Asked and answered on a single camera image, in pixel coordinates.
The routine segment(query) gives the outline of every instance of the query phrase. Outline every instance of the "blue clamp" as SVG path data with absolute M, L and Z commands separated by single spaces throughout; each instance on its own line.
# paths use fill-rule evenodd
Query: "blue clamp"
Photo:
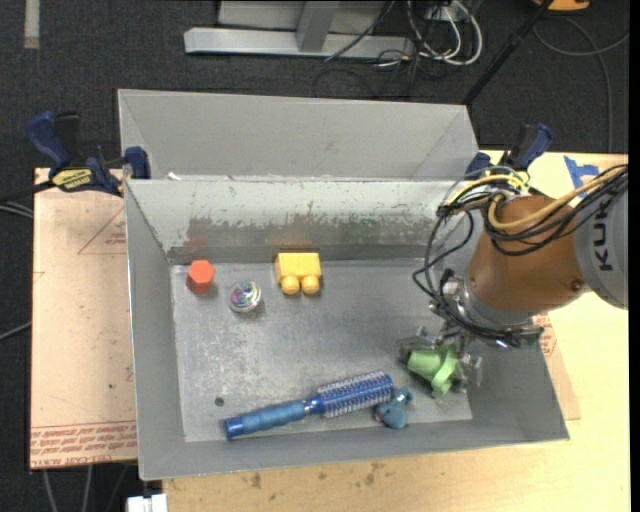
M 536 158 L 549 149 L 552 141 L 553 134 L 546 125 L 523 124 L 516 144 L 505 152 L 500 163 L 526 171 Z
M 375 408 L 374 417 L 387 427 L 403 429 L 407 425 L 407 411 L 405 407 L 413 400 L 413 394 L 406 386 L 398 389 L 389 402 Z
M 486 153 L 478 152 L 471 160 L 464 175 L 468 176 L 469 179 L 476 179 L 478 173 L 488 167 L 491 167 L 491 157 Z
M 64 192 L 93 190 L 121 196 L 122 181 L 109 172 L 109 165 L 129 164 L 131 173 L 127 177 L 151 177 L 149 160 L 139 146 L 127 148 L 122 158 L 108 163 L 103 162 L 102 155 L 85 161 L 77 140 L 79 124 L 80 117 L 75 113 L 68 112 L 54 118 L 47 111 L 35 116 L 27 125 L 29 140 L 38 151 L 55 162 L 49 171 L 50 186 Z

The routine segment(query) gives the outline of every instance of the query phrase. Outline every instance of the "metal stand base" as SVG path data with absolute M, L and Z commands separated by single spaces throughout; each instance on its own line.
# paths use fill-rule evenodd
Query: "metal stand base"
M 350 44 L 357 36 L 327 34 L 320 50 L 301 51 L 296 32 L 242 30 L 231 28 L 192 28 L 184 34 L 188 54 L 288 55 L 297 57 L 329 57 Z M 341 58 L 396 59 L 391 50 L 408 53 L 411 42 L 404 37 L 366 36 Z

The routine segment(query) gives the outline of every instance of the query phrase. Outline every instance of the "green object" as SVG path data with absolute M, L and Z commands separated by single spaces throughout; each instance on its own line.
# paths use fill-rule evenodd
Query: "green object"
M 429 381 L 433 398 L 441 398 L 453 384 L 457 364 L 456 347 L 453 344 L 448 344 L 433 350 L 412 351 L 407 367 L 409 371 Z

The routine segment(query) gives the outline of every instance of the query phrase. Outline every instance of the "wire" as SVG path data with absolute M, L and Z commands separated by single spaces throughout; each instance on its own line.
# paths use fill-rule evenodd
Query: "wire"
M 384 60 L 383 58 L 387 53 L 397 53 L 400 55 L 400 57 L 395 60 Z M 380 55 L 378 55 L 378 58 L 375 61 L 373 61 L 372 64 L 374 64 L 376 68 L 381 69 L 381 68 L 387 68 L 390 66 L 395 66 L 397 64 L 402 63 L 403 61 L 408 61 L 410 58 L 411 58 L 411 55 L 403 52 L 402 50 L 389 49 L 381 52 Z
M 347 75 L 347 76 L 352 76 L 355 77 L 358 82 L 363 85 L 364 87 L 366 87 L 367 89 L 369 89 L 370 95 L 367 96 L 368 98 L 379 98 L 380 95 L 378 94 L 378 92 L 376 92 L 374 90 L 374 88 L 369 84 L 369 82 L 367 82 L 364 77 L 362 77 L 361 75 L 359 75 L 358 73 L 356 73 L 355 71 L 352 71 L 350 69 L 326 69 L 324 71 L 322 71 L 321 73 L 319 73 L 317 76 L 314 77 L 313 82 L 311 83 L 311 87 L 313 89 L 313 95 L 316 98 L 321 97 L 318 94 L 318 86 L 320 85 L 322 79 L 330 74 L 333 73 L 342 73 L 343 75 Z
M 458 201 L 455 209 L 449 210 L 450 215 L 455 215 L 460 212 L 469 212 L 471 210 L 477 210 L 482 206 L 485 206 L 492 199 L 491 192 L 484 192 L 479 194 L 478 198 L 468 198 L 464 201 Z
M 28 329 L 29 327 L 31 327 L 31 322 L 27 322 L 25 324 L 19 325 L 18 327 L 14 327 L 13 329 L 10 329 L 5 333 L 0 334 L 0 341 L 11 338 L 11 336 L 16 335 L 19 332 L 24 331 L 25 329 Z
M 351 41 L 347 46 L 345 46 L 344 48 L 342 48 L 341 50 L 338 50 L 336 53 L 334 53 L 333 55 L 327 57 L 324 61 L 325 62 L 329 62 L 333 59 L 337 59 L 338 57 L 341 57 L 342 55 L 344 55 L 345 53 L 347 53 L 349 50 L 351 50 L 351 48 L 353 48 L 355 45 L 357 45 L 360 41 L 362 41 L 383 19 L 386 18 L 387 14 L 389 14 L 389 12 L 391 11 L 391 8 L 393 7 L 393 5 L 395 4 L 395 0 L 392 0 L 391 2 L 388 3 L 386 9 L 382 10 L 380 12 L 380 14 L 378 15 L 378 17 L 373 21 L 373 23 L 371 25 L 369 25 L 364 32 L 362 32 L 359 36 L 357 36 L 353 41 Z
M 7 204 L 14 199 L 21 199 L 23 197 L 32 196 L 33 194 L 37 194 L 38 192 L 48 190 L 55 186 L 56 185 L 51 180 L 43 181 L 42 183 L 38 183 L 37 185 L 31 185 L 27 188 L 23 188 L 22 190 L 17 190 L 15 192 L 12 192 L 11 194 L 0 197 L 0 204 Z
M 462 49 L 462 36 L 460 34 L 458 26 L 456 25 L 455 21 L 451 17 L 451 13 L 449 11 L 451 6 L 455 6 L 455 8 L 461 10 L 464 13 L 465 18 L 469 21 L 473 29 L 474 39 L 476 42 L 476 49 L 472 56 L 467 57 L 464 60 L 456 59 L 456 57 L 460 53 L 460 50 Z M 438 12 L 437 10 L 432 11 L 432 16 L 437 15 L 437 12 Z M 418 44 L 426 50 L 426 52 L 417 50 L 418 55 L 421 57 L 425 57 L 427 59 L 444 62 L 446 64 L 450 64 L 453 66 L 468 66 L 470 64 L 473 64 L 480 58 L 480 55 L 482 54 L 482 48 L 483 48 L 482 30 L 480 29 L 480 25 L 478 24 L 478 21 L 476 20 L 475 16 L 471 14 L 471 12 L 469 12 L 469 10 L 461 2 L 457 0 L 454 0 L 448 8 L 444 8 L 443 12 L 445 13 L 445 16 L 448 18 L 448 24 L 452 28 L 452 31 L 455 35 L 456 47 L 454 49 L 445 50 L 444 52 L 437 52 L 426 41 L 426 37 L 418 29 L 416 25 L 416 20 L 415 20 L 415 14 L 413 12 L 412 1 L 407 0 L 407 20 L 409 22 L 409 26 L 413 31 L 413 34 L 417 38 L 417 42 L 414 42 L 414 45 L 416 45 L 416 50 L 417 50 Z
M 116 485 L 113 488 L 113 491 L 111 492 L 111 496 L 109 496 L 109 501 L 107 501 L 107 508 L 104 509 L 105 512 L 111 512 L 111 507 L 113 507 L 116 496 L 118 494 L 118 491 L 120 490 L 120 486 L 122 485 L 122 481 L 124 480 L 124 477 L 127 474 L 128 469 L 129 469 L 129 466 L 125 464 L 124 467 L 122 468 L 122 471 L 120 472 L 120 476 L 118 477 Z
M 44 479 L 44 488 L 47 491 L 47 498 L 49 498 L 49 505 L 51 506 L 51 510 L 53 512 L 58 512 L 58 506 L 56 505 L 56 500 L 53 497 L 53 492 L 51 491 L 51 483 L 49 482 L 49 473 L 46 469 L 42 470 L 42 478 Z
M 429 237 L 429 241 L 427 242 L 427 249 L 425 251 L 425 263 L 424 263 L 424 266 L 422 268 L 414 271 L 411 274 L 411 277 L 412 277 L 413 281 L 418 285 L 418 287 L 422 291 L 424 291 L 429 297 L 431 297 L 431 299 L 437 304 L 439 310 L 444 314 L 445 318 L 448 319 L 449 321 L 455 323 L 459 327 L 462 327 L 462 328 L 466 329 L 467 331 L 469 331 L 470 333 L 472 333 L 472 334 L 474 334 L 476 336 L 479 336 L 481 338 L 512 340 L 512 339 L 514 339 L 514 337 L 517 337 L 519 335 L 519 330 L 518 329 L 499 331 L 499 330 L 495 330 L 495 329 L 485 328 L 485 327 L 482 327 L 482 326 L 477 325 L 477 324 L 473 324 L 472 322 L 465 320 L 464 318 L 460 317 L 460 315 L 455 313 L 451 309 L 451 307 L 449 306 L 448 302 L 445 300 L 444 295 L 442 294 L 442 292 L 437 293 L 435 291 L 435 288 L 433 287 L 433 282 L 431 281 L 431 276 L 429 274 L 430 268 L 433 265 L 435 265 L 435 263 L 437 261 L 439 261 L 442 258 L 444 258 L 446 255 L 451 254 L 453 251 L 462 248 L 471 239 L 471 236 L 473 235 L 473 229 L 474 229 L 473 218 L 472 218 L 471 214 L 469 214 L 468 212 L 467 212 L 467 217 L 470 220 L 470 225 L 469 225 L 469 230 L 467 232 L 467 236 L 465 237 L 465 239 L 461 243 L 459 243 L 457 246 L 455 246 L 454 248 L 449 249 L 444 254 L 440 255 L 435 260 L 429 261 L 429 257 L 430 257 L 430 253 L 431 253 L 431 250 L 432 250 L 432 247 L 433 247 L 433 241 L 435 240 L 436 232 L 438 231 L 438 229 L 440 228 L 440 226 L 442 225 L 442 223 L 444 222 L 444 219 L 445 219 L 445 217 L 439 217 L 438 218 L 438 221 L 436 222 L 436 225 L 434 226 L 434 228 L 433 228 L 433 230 L 431 232 L 431 235 Z M 418 280 L 418 276 L 420 274 L 422 274 L 422 273 L 425 274 L 425 280 L 426 280 L 426 283 L 427 283 L 426 286 L 423 285 Z
M 84 485 L 84 497 L 82 498 L 82 512 L 87 512 L 89 505 L 89 491 L 91 490 L 91 477 L 93 475 L 93 466 L 87 469 L 87 482 Z
M 613 171 L 614 176 L 617 176 L 618 174 L 624 172 L 624 168 L 620 168 L 620 169 L 616 169 Z M 545 206 L 544 208 L 541 208 L 540 210 L 535 211 L 534 213 L 532 213 L 531 215 L 524 217 L 522 219 L 518 219 L 512 222 L 500 222 L 496 216 L 496 209 L 498 208 L 498 205 L 504 200 L 506 199 L 506 197 L 503 194 L 498 194 L 498 197 L 502 197 L 502 200 L 498 200 L 497 202 L 492 202 L 489 205 L 489 209 L 487 211 L 488 214 L 488 219 L 489 219 L 489 223 L 491 224 L 491 226 L 495 229 L 499 229 L 499 230 L 507 230 L 507 229 L 513 229 L 513 228 L 518 228 L 524 224 L 528 224 L 534 220 L 538 220 L 540 217 L 544 217 L 546 215 L 548 215 L 549 213 L 553 212 L 554 210 L 557 210 L 560 206 L 563 206 L 565 204 L 568 204 L 572 199 L 574 199 L 575 197 L 579 196 L 582 192 L 585 192 L 586 190 L 592 189 L 596 186 L 599 186 L 600 184 L 608 181 L 610 178 L 609 174 L 606 175 L 600 175 L 596 178 L 594 178 L 593 180 L 585 183 L 584 185 L 576 188 L 575 190 L 566 193 L 565 195 L 563 195 L 562 197 L 560 197 L 559 199 L 556 199 L 555 201 L 553 201 L 552 203 L 548 204 L 547 206 Z
M 21 208 L 0 205 L 0 212 L 11 213 L 13 215 L 19 215 L 20 217 L 25 217 L 27 219 L 33 219 L 32 213 L 26 212 Z
M 570 23 L 571 25 L 573 25 L 576 29 L 578 29 L 582 35 L 585 36 L 585 38 L 589 41 L 589 43 L 591 44 L 591 46 L 594 48 L 593 51 L 591 52 L 568 52 L 566 50 L 562 50 L 560 48 L 556 48 L 555 46 L 552 46 L 550 44 L 548 44 L 545 40 L 543 40 L 540 35 L 538 34 L 538 32 L 536 31 L 536 29 L 534 28 L 533 32 L 535 34 L 535 36 L 538 38 L 538 40 L 547 48 L 549 48 L 552 51 L 555 51 L 561 55 L 566 55 L 566 56 L 571 56 L 571 57 L 589 57 L 589 56 L 593 56 L 596 55 L 598 57 L 598 60 L 600 61 L 600 67 L 602 68 L 602 74 L 604 76 L 604 82 L 605 82 L 605 87 L 606 87 L 606 94 L 607 94 L 607 123 L 608 123 L 608 127 L 607 127 L 607 152 L 612 153 L 613 152 L 613 100 L 612 100 L 612 94 L 611 94 L 611 79 L 609 77 L 609 71 L 607 69 L 607 65 L 604 62 L 604 58 L 602 57 L 602 54 L 608 50 L 611 50 L 612 48 L 615 48 L 616 46 L 618 46 L 619 44 L 624 43 L 628 38 L 629 38 L 629 32 L 627 32 L 624 36 L 622 36 L 621 39 L 619 39 L 618 41 L 616 41 L 615 43 L 605 46 L 604 48 L 598 48 L 598 45 L 595 43 L 595 41 L 593 40 L 593 38 L 589 35 L 589 33 L 582 28 L 580 25 L 578 25 L 578 23 L 576 23 L 575 21 L 568 19 L 568 18 L 563 18 L 567 23 Z
M 26 213 L 29 213 L 31 215 L 33 215 L 33 210 L 31 208 L 29 208 L 28 206 L 25 206 L 23 204 L 20 203 L 16 203 L 14 201 L 9 201 L 7 203 L 8 206 L 11 206 L 12 208 L 16 208 L 17 210 L 22 210 Z
M 546 46 L 550 50 L 553 50 L 554 52 L 557 52 L 557 53 L 559 53 L 561 55 L 567 55 L 568 57 L 591 57 L 591 56 L 597 55 L 599 53 L 608 52 L 609 50 L 613 50 L 617 46 L 620 46 L 627 39 L 629 39 L 629 31 L 627 31 L 627 33 L 625 35 L 623 35 L 615 43 L 611 43 L 610 45 L 604 46 L 602 48 L 596 48 L 595 50 L 592 50 L 590 52 L 574 52 L 574 51 L 569 51 L 569 50 L 563 50 L 562 48 L 558 48 L 557 46 L 553 46 L 551 43 L 549 43 L 546 40 L 544 40 L 540 36 L 540 34 L 538 33 L 537 27 L 533 29 L 533 33 L 538 38 L 538 41 L 540 41 L 544 46 Z
M 612 174 L 613 170 L 616 169 L 622 170 L 619 170 L 618 173 Z M 579 213 L 584 212 L 594 203 L 601 202 L 602 198 L 605 196 L 609 197 L 609 199 L 604 204 L 608 204 L 613 200 L 613 198 L 618 197 L 628 188 L 628 167 L 626 166 L 612 167 L 604 171 L 601 176 L 603 178 L 607 178 L 607 180 L 604 181 L 596 190 L 591 191 L 587 196 L 585 196 L 575 208 L 569 208 L 562 215 L 556 216 L 560 212 L 561 208 L 565 208 L 567 206 L 567 203 L 559 204 L 556 209 L 547 211 L 538 222 L 517 233 L 506 233 L 495 229 L 489 221 L 487 214 L 488 208 L 486 210 L 482 210 L 485 218 L 485 231 L 491 238 L 494 248 L 508 256 L 522 256 L 537 251 L 554 240 L 558 240 L 572 234 L 579 226 L 584 224 L 586 220 L 595 215 L 599 209 L 593 208 L 589 213 L 583 216 L 584 218 L 578 225 L 571 226 L 573 220 Z M 543 234 L 544 238 L 536 240 L 535 242 L 531 240 L 532 237 Z M 506 241 L 517 241 L 528 245 L 529 247 L 519 250 L 507 250 L 501 247 L 498 243 Z
M 447 191 L 444 194 L 444 199 L 440 202 L 440 207 L 444 206 L 447 202 L 447 197 L 449 197 L 449 195 L 451 194 L 451 192 L 460 184 L 462 183 L 464 180 L 471 178 L 473 176 L 479 176 L 481 174 L 484 174 L 486 172 L 491 172 L 491 171 L 504 171 L 504 172 L 508 172 L 508 173 L 512 173 L 512 174 L 517 174 L 517 172 L 512 168 L 509 167 L 507 165 L 493 165 L 493 166 L 488 166 L 488 167 L 482 167 L 481 169 L 476 169 L 475 171 L 471 171 L 466 173 L 464 176 L 461 176 L 460 178 L 458 178 L 456 181 L 453 182 L 453 184 L 447 189 Z
M 452 203 L 454 203 L 457 199 L 459 199 L 460 197 L 462 197 L 463 195 L 465 195 L 467 192 L 478 188 L 479 186 L 483 186 L 485 183 L 492 183 L 492 182 L 507 182 L 508 184 L 512 185 L 516 190 L 521 189 L 523 186 L 526 185 L 526 182 L 524 182 L 522 180 L 522 178 L 520 178 L 520 176 L 518 176 L 517 174 L 513 174 L 513 175 L 493 175 L 493 176 L 485 176 L 484 178 L 480 178 L 472 183 L 470 183 L 469 185 L 465 186 L 464 188 L 460 189 L 456 195 L 454 195 L 451 199 L 449 199 L 446 203 L 445 206 L 449 206 Z

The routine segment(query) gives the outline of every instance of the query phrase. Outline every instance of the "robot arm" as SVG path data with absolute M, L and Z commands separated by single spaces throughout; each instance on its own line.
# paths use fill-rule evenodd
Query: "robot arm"
M 420 366 L 412 361 L 418 352 L 432 360 L 436 352 L 450 359 L 443 346 L 453 345 L 458 371 L 449 376 L 464 381 L 465 366 L 468 370 L 479 363 L 467 352 L 472 341 L 503 348 L 534 344 L 542 328 L 532 317 L 564 306 L 588 288 L 614 306 L 628 307 L 627 165 L 608 169 L 559 199 L 529 193 L 526 173 L 504 166 L 485 173 L 440 206 L 424 267 L 414 273 L 444 324 L 437 336 L 404 340 L 401 358 L 412 371 Z M 584 198 L 571 206 L 583 192 Z M 432 255 L 439 225 L 461 213 L 468 217 L 467 236 Z M 474 238 L 478 220 L 483 230 L 468 263 L 450 265 L 447 260 Z M 423 366 L 440 371 L 446 366 L 440 359 L 440 365 Z M 434 375 L 422 376 L 431 382 Z

